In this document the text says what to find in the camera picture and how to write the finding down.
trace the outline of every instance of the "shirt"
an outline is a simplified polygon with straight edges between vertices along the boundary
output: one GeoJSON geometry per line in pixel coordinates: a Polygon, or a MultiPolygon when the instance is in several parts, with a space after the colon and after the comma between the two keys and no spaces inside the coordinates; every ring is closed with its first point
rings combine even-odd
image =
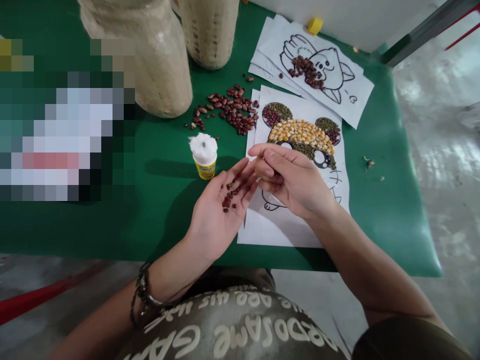
{"type": "MultiPolygon", "coordinates": [[[[118,360],[347,359],[294,302],[252,284],[185,299],[139,331],[118,360]]],[[[352,359],[472,359],[439,327],[394,317],[363,334],[352,359]]]]}

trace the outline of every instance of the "pixelated blur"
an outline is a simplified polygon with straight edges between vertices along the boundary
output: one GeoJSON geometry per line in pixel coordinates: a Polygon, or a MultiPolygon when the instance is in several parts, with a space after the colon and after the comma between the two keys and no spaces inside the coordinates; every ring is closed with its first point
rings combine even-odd
{"type": "Polygon", "coordinates": [[[92,39],[83,58],[51,55],[0,38],[0,201],[125,195],[134,184],[135,47],[92,39]]]}

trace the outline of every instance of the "table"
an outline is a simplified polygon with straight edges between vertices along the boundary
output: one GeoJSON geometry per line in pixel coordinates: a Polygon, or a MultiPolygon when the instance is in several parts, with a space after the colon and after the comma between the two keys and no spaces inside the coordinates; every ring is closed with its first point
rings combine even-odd
{"type": "MultiPolygon", "coordinates": [[[[124,163],[132,165],[132,197],[116,195],[112,201],[89,203],[0,202],[0,252],[145,261],[165,253],[183,237],[193,205],[206,185],[197,175],[187,146],[187,136],[196,133],[184,127],[191,122],[193,108],[204,104],[208,94],[221,93],[235,83],[245,86],[247,94],[251,89],[259,90],[261,84],[275,88],[258,77],[251,83],[242,77],[248,72],[265,17],[274,14],[251,3],[240,6],[227,65],[209,72],[191,62],[193,102],[186,114],[159,119],[137,111],[134,137],[130,138],[135,152],[123,154],[124,163]],[[175,148],[175,152],[164,151],[166,148],[175,148]]],[[[61,71],[88,70],[88,64],[76,60],[85,58],[89,38],[74,0],[25,0],[21,7],[17,1],[4,0],[0,5],[0,34],[7,39],[25,39],[23,53],[35,56],[36,69],[56,64],[61,71]],[[46,50],[50,39],[57,42],[56,54],[46,50]],[[69,44],[66,47],[72,53],[67,53],[67,48],[63,51],[62,43],[69,44]]],[[[351,214],[410,275],[441,276],[391,70],[368,54],[333,42],[362,66],[365,76],[375,84],[358,129],[345,122],[342,127],[351,214]],[[363,156],[374,159],[376,165],[366,171],[363,156]]],[[[219,171],[245,155],[246,137],[236,135],[218,116],[208,120],[207,132],[220,136],[219,171]]],[[[242,245],[236,240],[217,264],[335,271],[323,249],[242,245]]]]}

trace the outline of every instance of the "red chair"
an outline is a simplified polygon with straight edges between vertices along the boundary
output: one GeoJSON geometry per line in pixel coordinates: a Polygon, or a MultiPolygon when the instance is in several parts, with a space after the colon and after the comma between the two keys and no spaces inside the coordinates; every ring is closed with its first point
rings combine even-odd
{"type": "MultiPolygon", "coordinates": [[[[473,13],[475,11],[478,11],[480,13],[480,4],[476,5],[473,9],[471,9],[469,12],[467,12],[465,15],[463,15],[461,18],[459,18],[457,21],[455,21],[453,24],[456,24],[458,23],[460,20],[462,20],[464,17],[466,17],[468,14],[470,13],[473,13]]],[[[477,30],[478,28],[480,28],[480,22],[473,28],[471,29],[469,32],[467,32],[465,35],[463,35],[461,38],[459,38],[457,41],[455,41],[453,44],[451,44],[449,47],[447,47],[445,49],[445,51],[447,51],[448,49],[450,49],[451,47],[457,45],[459,42],[461,42],[463,39],[465,39],[468,35],[470,35],[471,33],[473,33],[475,30],[477,30]]]]}
{"type": "Polygon", "coordinates": [[[53,285],[0,301],[0,326],[55,298],[61,293],[74,288],[78,284],[83,283],[85,280],[101,272],[107,266],[107,261],[97,260],[88,269],[75,276],[71,276],[53,285]]]}

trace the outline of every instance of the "cylindrical container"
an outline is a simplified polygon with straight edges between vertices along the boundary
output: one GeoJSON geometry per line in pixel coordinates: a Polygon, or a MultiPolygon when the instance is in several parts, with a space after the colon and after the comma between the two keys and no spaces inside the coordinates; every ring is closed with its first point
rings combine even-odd
{"type": "Polygon", "coordinates": [[[197,136],[189,137],[189,139],[190,150],[193,154],[198,175],[203,180],[210,180],[215,176],[217,141],[203,132],[200,132],[197,136]]]}
{"type": "Polygon", "coordinates": [[[182,26],[170,0],[78,0],[92,39],[135,43],[135,101],[160,118],[176,118],[192,103],[182,26]]]}
{"type": "Polygon", "coordinates": [[[239,0],[179,0],[188,53],[208,70],[222,68],[232,55],[239,0]]]}

